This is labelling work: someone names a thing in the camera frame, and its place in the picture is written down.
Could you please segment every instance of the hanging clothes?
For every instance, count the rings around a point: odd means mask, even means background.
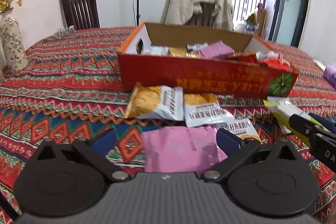
[[[215,5],[212,15],[215,16],[214,28],[233,30],[232,0],[166,0],[163,8],[161,23],[184,25],[194,12],[202,11],[200,3]]]

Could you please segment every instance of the snack bag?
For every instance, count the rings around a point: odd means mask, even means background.
[[[187,52],[185,48],[169,48],[169,55],[173,57],[189,57],[189,58],[201,58],[197,54]]]
[[[285,125],[289,130],[291,130],[291,132],[294,135],[298,136],[308,147],[310,147],[309,138],[307,136],[304,136],[300,132],[297,132],[296,130],[292,129],[289,126],[288,121],[290,116],[294,114],[301,116],[302,118],[305,118],[315,124],[322,126],[323,130],[329,132],[329,130],[325,128],[322,124],[320,124],[317,120],[311,117],[308,113],[302,111],[297,106],[293,105],[290,101],[271,102],[268,100],[264,100],[264,104],[272,112],[272,114],[275,116],[275,118],[278,120],[279,123]]]
[[[268,96],[267,100],[270,101],[270,102],[278,103],[278,102],[282,102],[282,101],[289,101],[289,98],[288,97]],[[283,135],[291,133],[290,129],[287,128],[285,125],[283,125],[279,120],[278,120],[278,123],[279,123],[280,129],[281,129],[281,132],[282,132]]]
[[[183,121],[183,89],[136,83],[124,118]]]
[[[269,52],[257,52],[255,58],[258,63],[265,63],[270,68],[281,69],[291,71],[291,65],[286,61],[282,54],[274,51]]]
[[[262,143],[260,137],[248,118],[238,119],[224,124],[220,124],[217,128],[224,128],[232,134],[238,136],[242,140],[246,138],[254,138]]]
[[[144,48],[141,51],[142,55],[167,56],[168,53],[169,53],[168,47],[163,47],[163,46],[150,46],[148,48]]]
[[[188,52],[191,52],[191,53],[196,53],[197,51],[199,51],[200,49],[204,48],[204,47],[208,47],[208,43],[198,43],[198,44],[195,44],[195,45],[187,45],[187,50]]]
[[[213,94],[185,94],[184,119],[187,127],[219,124],[234,120],[233,115],[219,106]]]
[[[199,50],[199,55],[204,59],[225,59],[235,51],[228,45],[224,44],[222,40],[210,44],[208,47],[203,47]]]
[[[164,127],[146,131],[141,139],[145,172],[196,172],[201,174],[227,158],[217,146],[214,127]]]

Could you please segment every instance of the wooden chair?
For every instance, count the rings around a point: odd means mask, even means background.
[[[202,8],[202,13],[193,14],[186,25],[207,26],[213,28],[215,17],[212,16],[212,12],[215,9],[215,5],[212,3],[200,3],[200,6]]]
[[[76,30],[99,28],[96,0],[61,0],[67,26]]]

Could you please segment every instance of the floral vase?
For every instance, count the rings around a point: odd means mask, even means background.
[[[28,59],[22,45],[19,25],[12,15],[12,10],[1,13],[0,38],[8,70],[15,72],[23,70],[28,65]]]

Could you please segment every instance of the red cardboard box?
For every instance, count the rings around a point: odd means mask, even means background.
[[[268,95],[287,96],[298,77],[298,71],[293,66],[292,72],[288,72],[269,68],[265,64],[231,60],[140,55],[137,53],[140,39],[144,47],[152,44],[186,48],[187,44],[222,40],[235,52],[273,50],[254,35],[201,26],[142,23],[119,50],[121,81],[125,90],[132,90],[135,83],[140,82],[144,86],[181,86],[185,93],[266,98]]]

